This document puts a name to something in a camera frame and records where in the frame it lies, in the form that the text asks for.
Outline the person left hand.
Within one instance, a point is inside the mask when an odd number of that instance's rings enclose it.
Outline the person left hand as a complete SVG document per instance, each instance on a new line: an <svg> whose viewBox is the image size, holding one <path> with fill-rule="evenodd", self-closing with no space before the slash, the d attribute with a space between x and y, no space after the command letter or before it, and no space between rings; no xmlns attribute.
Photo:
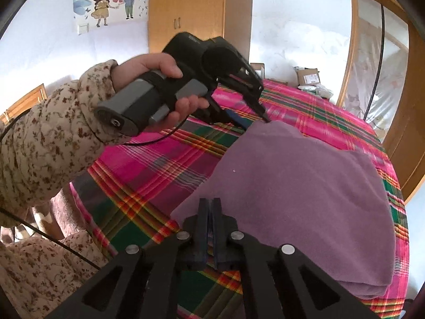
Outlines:
<svg viewBox="0 0 425 319"><path fill-rule="evenodd" d="M113 67L110 71L115 92L118 93L143 73L151 70L159 70L164 76L169 78L181 78L183 76L180 68L176 65L176 61L169 54L153 53L139 55ZM196 110L206 109L208 107L209 103L205 98L196 95L184 97L176 102L174 111L171 111L159 123L148 126L144 132L154 133L174 128Z"/></svg>

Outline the left floral sleeve forearm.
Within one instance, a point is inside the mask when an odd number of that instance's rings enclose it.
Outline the left floral sleeve forearm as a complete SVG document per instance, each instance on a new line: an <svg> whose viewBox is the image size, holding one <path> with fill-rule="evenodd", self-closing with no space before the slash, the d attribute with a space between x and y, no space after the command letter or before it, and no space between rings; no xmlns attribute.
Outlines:
<svg viewBox="0 0 425 319"><path fill-rule="evenodd" d="M6 132L1 141L1 207L23 217L84 173L108 145L129 138L105 126L94 110L112 98L114 60L60 86Z"/></svg>

